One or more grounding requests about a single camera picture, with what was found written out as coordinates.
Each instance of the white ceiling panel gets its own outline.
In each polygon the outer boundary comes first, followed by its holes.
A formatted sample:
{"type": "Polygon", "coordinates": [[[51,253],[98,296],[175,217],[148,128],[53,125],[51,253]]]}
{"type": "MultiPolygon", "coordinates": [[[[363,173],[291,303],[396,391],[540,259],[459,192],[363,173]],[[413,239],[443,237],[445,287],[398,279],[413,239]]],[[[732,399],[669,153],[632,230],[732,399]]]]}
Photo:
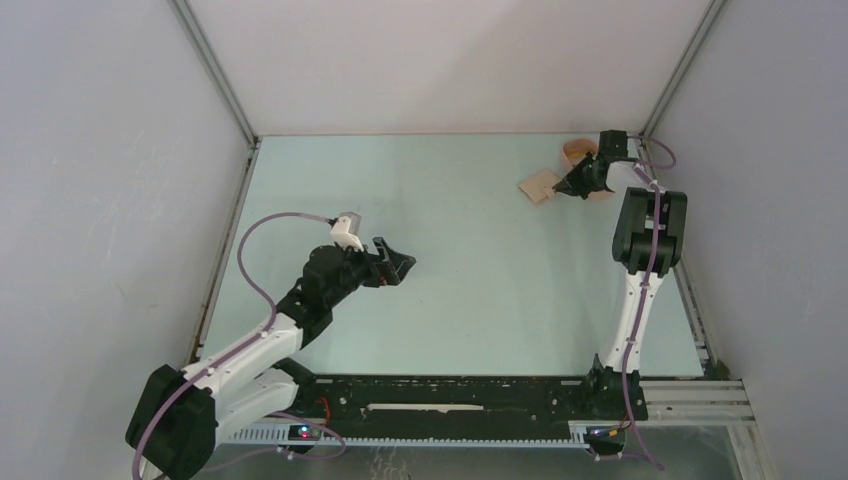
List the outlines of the white ceiling panel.
{"type": "Polygon", "coordinates": [[[257,133],[642,127],[709,0],[195,0],[257,133]]]}

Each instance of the white wall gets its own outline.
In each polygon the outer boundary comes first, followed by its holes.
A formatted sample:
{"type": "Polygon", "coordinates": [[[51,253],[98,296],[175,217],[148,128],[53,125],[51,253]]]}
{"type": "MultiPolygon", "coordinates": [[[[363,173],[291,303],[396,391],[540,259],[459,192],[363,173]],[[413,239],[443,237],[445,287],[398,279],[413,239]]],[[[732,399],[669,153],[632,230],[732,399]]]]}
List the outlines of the white wall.
{"type": "Polygon", "coordinates": [[[638,130],[708,4],[192,2],[266,135],[638,130]]]}
{"type": "Polygon", "coordinates": [[[247,148],[164,1],[6,2],[0,71],[0,476],[128,478],[247,148]]]}
{"type": "Polygon", "coordinates": [[[845,478],[848,3],[731,2],[660,127],[686,256],[781,478],[845,478]]]}

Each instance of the light blue table surface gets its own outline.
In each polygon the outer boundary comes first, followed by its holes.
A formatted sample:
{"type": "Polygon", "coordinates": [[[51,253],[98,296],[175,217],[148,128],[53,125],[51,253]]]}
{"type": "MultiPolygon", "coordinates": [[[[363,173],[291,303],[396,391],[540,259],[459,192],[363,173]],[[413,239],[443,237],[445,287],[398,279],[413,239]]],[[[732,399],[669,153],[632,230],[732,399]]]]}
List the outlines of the light blue table surface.
{"type": "MultiPolygon", "coordinates": [[[[614,334],[623,268],[612,236],[622,195],[558,196],[533,206],[517,184],[563,174],[564,134],[266,137],[236,243],[279,211],[362,215],[360,238],[383,236],[418,264],[399,287],[360,288],[294,358],[316,373],[582,375],[614,334]]],[[[635,147],[631,146],[631,155],[635,147]]],[[[275,299],[309,252],[331,243],[317,222],[260,227],[245,265],[275,299]]],[[[204,355],[255,327],[268,306],[230,253],[204,355]]],[[[650,315],[643,375],[702,374],[683,302],[666,278],[650,315]]]]}

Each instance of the wooden block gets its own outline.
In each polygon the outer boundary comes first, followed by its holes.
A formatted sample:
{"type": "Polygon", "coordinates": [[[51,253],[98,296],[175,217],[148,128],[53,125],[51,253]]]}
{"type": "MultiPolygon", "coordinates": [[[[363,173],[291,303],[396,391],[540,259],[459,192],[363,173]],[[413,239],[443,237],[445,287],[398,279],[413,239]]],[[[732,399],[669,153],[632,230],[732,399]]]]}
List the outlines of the wooden block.
{"type": "Polygon", "coordinates": [[[550,169],[540,170],[527,180],[518,184],[518,188],[527,195],[533,205],[539,205],[554,198],[554,185],[561,179],[550,169]]]}
{"type": "Polygon", "coordinates": [[[598,144],[588,138],[578,138],[565,142],[562,146],[562,166],[566,171],[577,166],[587,153],[598,154],[598,144]]]}

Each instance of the wooden object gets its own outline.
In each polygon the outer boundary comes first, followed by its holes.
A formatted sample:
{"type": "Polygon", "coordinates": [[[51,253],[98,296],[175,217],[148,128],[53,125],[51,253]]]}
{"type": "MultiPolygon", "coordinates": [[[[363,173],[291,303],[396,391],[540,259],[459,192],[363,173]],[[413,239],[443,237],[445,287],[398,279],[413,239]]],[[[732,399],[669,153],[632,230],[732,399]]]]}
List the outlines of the wooden object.
{"type": "Polygon", "coordinates": [[[554,185],[562,180],[550,169],[546,168],[531,175],[527,180],[518,184],[518,188],[527,195],[533,205],[540,205],[556,195],[554,185]]]}

